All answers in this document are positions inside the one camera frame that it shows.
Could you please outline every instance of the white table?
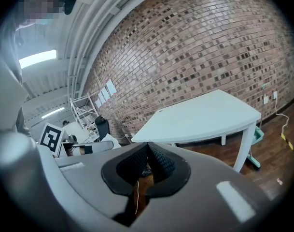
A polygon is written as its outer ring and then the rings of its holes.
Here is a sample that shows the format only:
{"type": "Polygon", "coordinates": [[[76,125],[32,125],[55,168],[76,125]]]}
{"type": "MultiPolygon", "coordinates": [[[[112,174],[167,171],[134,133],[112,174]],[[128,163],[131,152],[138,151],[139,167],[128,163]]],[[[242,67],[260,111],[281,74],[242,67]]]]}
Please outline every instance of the white table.
{"type": "Polygon", "coordinates": [[[157,142],[175,145],[225,137],[243,131],[234,165],[239,172],[251,148],[260,112],[221,90],[156,111],[132,138],[133,142],[157,142]]]}

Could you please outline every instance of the wooden floor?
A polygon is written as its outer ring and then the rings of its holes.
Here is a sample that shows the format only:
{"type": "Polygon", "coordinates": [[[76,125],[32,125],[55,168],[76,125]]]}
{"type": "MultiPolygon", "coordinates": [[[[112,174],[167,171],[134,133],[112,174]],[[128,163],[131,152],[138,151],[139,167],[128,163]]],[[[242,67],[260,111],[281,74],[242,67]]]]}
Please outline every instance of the wooden floor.
{"type": "MultiPolygon", "coordinates": [[[[283,113],[290,117],[288,127],[284,129],[284,135],[294,146],[294,103],[283,113]]],[[[260,162],[261,168],[255,170],[251,164],[246,162],[240,171],[241,174],[256,183],[271,199],[284,194],[294,179],[294,153],[280,137],[281,128],[285,123],[285,117],[277,116],[262,126],[265,134],[263,140],[251,147],[252,155],[260,162]]],[[[218,142],[204,145],[180,144],[178,147],[216,157],[233,167],[241,137],[242,135],[227,138],[224,146],[220,145],[219,139],[218,142]]],[[[139,183],[140,198],[137,215],[145,207],[144,193],[149,186],[153,185],[153,178],[152,176],[140,178],[139,183]]]]}

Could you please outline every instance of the window light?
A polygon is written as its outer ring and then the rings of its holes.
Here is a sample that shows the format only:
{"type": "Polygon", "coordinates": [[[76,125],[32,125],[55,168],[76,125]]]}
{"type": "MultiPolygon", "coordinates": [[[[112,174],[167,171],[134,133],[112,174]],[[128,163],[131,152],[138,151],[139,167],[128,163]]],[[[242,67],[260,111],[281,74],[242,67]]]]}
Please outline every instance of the window light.
{"type": "Polygon", "coordinates": [[[21,68],[56,58],[56,50],[41,52],[19,60],[21,68]]]}
{"type": "Polygon", "coordinates": [[[57,113],[57,112],[59,112],[59,111],[61,111],[63,109],[64,109],[64,107],[61,107],[59,109],[56,109],[56,110],[52,111],[51,113],[48,113],[48,114],[42,116],[42,118],[46,118],[46,117],[50,116],[51,114],[55,114],[55,113],[57,113]]]}

